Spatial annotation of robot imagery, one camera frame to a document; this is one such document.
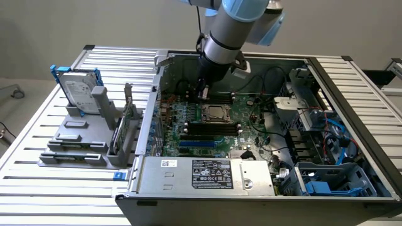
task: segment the warning label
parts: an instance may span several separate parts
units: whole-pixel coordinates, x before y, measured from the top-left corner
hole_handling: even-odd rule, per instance
[[[232,189],[228,160],[192,160],[192,182],[196,189]]]

